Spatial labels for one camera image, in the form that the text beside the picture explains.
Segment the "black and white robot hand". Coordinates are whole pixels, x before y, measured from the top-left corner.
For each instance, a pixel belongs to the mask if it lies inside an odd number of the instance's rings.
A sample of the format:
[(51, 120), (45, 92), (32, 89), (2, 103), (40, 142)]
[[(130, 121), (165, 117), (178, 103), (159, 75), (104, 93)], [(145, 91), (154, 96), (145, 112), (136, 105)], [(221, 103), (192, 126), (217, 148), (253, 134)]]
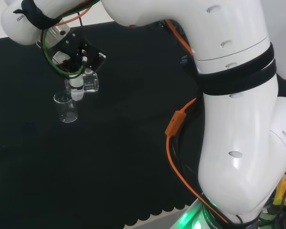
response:
[(41, 32), (36, 44), (50, 67), (64, 79), (67, 98), (80, 101), (85, 94), (98, 92), (97, 71), (107, 56), (90, 43), (83, 27), (51, 27)]

